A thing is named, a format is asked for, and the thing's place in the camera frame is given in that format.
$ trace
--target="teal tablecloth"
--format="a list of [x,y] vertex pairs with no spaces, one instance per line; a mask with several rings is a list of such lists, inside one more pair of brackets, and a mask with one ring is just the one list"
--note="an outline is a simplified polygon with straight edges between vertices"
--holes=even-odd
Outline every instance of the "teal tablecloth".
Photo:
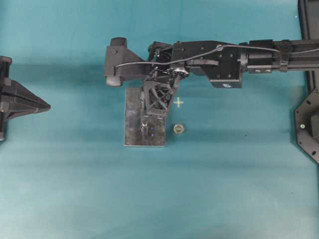
[[0,0],[10,76],[52,106],[8,124],[0,238],[319,238],[318,167],[292,114],[303,73],[245,74],[232,90],[190,76],[165,148],[123,147],[125,89],[103,78],[115,36],[145,58],[155,40],[300,39],[297,15],[297,0]]

